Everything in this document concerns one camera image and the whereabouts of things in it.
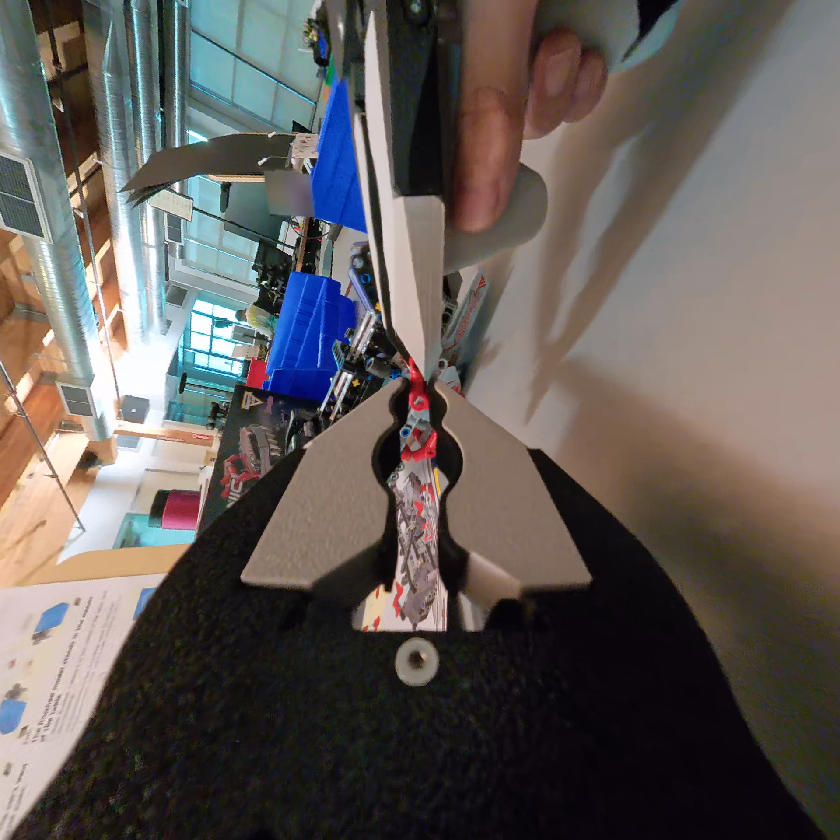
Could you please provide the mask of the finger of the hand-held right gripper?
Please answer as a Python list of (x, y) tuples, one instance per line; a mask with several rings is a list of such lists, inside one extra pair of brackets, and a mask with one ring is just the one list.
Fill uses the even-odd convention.
[(384, 8), (355, 8), (361, 58), (353, 63), (353, 142), (385, 331), (408, 360), (422, 358), (422, 320), (405, 201), (393, 185), (389, 63)]
[(445, 205), (436, 196), (397, 196), (393, 214), (392, 324), (429, 379), (440, 355)]

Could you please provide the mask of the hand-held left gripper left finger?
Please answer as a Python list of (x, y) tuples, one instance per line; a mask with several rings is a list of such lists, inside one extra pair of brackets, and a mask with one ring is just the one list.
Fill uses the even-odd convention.
[(390, 587), (398, 554), (387, 477), (400, 460), (402, 380), (295, 454), (291, 473), (240, 575), (254, 587)]

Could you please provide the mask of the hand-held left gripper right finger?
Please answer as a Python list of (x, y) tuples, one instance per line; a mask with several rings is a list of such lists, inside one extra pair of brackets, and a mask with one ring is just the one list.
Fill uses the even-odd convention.
[(528, 448), (436, 381), (432, 423), (444, 582), (484, 613), (501, 602), (589, 587), (589, 572)]

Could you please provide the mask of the toy vehicle model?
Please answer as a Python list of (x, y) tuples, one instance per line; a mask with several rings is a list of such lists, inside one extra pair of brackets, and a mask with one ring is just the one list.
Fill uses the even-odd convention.
[[(371, 249), (366, 242), (352, 246), (349, 279), (363, 307), (363, 318), (357, 328), (346, 332), (344, 341), (337, 341), (332, 347), (338, 370), (321, 404), (321, 429), (346, 416), (388, 382), (401, 377), (409, 380), (408, 361), (385, 331)], [(487, 281), (478, 272), (462, 302), (444, 295), (443, 349), (437, 363), (437, 377), (457, 393), (463, 391), (461, 375), (466, 368), (466, 340), (486, 294)], [(406, 422), (400, 431), (402, 441), (415, 427), (432, 429), (428, 410), (415, 413), (408, 406)]]

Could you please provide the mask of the grey desk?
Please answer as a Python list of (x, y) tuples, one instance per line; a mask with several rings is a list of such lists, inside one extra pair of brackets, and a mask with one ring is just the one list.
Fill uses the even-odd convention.
[(838, 838), (839, 3), (683, 2), (523, 159), (470, 399), (657, 558)]

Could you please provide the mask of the blue plastic bin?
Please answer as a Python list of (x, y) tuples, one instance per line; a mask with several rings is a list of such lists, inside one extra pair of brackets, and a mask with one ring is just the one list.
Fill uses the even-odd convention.
[(316, 218), (366, 232), (346, 80), (332, 88), (310, 177)]
[(338, 364), (333, 345), (356, 325), (354, 302), (336, 280), (293, 271), (276, 322), (264, 389), (321, 402)]

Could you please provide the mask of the dark toy set box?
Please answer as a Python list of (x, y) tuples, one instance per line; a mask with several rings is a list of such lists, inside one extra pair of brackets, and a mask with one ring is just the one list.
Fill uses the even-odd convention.
[(314, 412), (300, 397), (239, 384), (228, 402), (213, 473), (203, 495), (196, 535), (200, 536), (286, 455), (294, 410)]

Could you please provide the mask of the instruction booklet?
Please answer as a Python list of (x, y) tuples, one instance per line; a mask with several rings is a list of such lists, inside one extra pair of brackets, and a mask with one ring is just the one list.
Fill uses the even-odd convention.
[(448, 594), (439, 572), (438, 471), (431, 459), (404, 460), (388, 485), (396, 505), (393, 583), (366, 597), (356, 623), (363, 632), (444, 632)]

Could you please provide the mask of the maroon cylinder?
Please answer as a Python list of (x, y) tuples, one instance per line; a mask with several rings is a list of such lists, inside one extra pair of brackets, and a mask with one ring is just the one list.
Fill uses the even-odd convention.
[(200, 517), (200, 490), (158, 490), (151, 504), (149, 527), (172, 531), (195, 531)]

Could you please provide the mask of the dark display board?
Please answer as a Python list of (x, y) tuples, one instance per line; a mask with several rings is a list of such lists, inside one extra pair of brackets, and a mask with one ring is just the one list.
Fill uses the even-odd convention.
[(315, 158), (317, 133), (231, 133), (153, 152), (121, 188), (136, 207), (173, 185), (206, 176), (218, 182), (258, 182), (268, 172), (291, 170), (296, 159)]

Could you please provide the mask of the large glass window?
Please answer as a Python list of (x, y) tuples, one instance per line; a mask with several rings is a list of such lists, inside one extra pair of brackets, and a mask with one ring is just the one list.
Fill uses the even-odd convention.
[(194, 303), (166, 372), (164, 419), (215, 424), (254, 361), (267, 359), (270, 337), (254, 330), (245, 311), (212, 301)]

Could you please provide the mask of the instruction poster sheet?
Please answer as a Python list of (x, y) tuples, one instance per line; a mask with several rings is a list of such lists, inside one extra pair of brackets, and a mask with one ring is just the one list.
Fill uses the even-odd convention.
[(67, 761), (127, 636), (187, 548), (79, 553), (2, 589), (2, 838)]

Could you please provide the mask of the silver ventilation duct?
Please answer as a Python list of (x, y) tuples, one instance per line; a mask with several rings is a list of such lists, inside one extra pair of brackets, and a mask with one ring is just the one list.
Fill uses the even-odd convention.
[(91, 394), (80, 418), (93, 442), (116, 425), (108, 357), (98, 336), (87, 273), (70, 205), (56, 121), (28, 2), (1, 3), (2, 153), (30, 163), (46, 233), (24, 235), (36, 285), (66, 370), (58, 383)]
[(161, 213), (126, 190), (156, 150), (150, 2), (83, 2), (122, 321), (137, 351), (165, 330), (165, 242)]

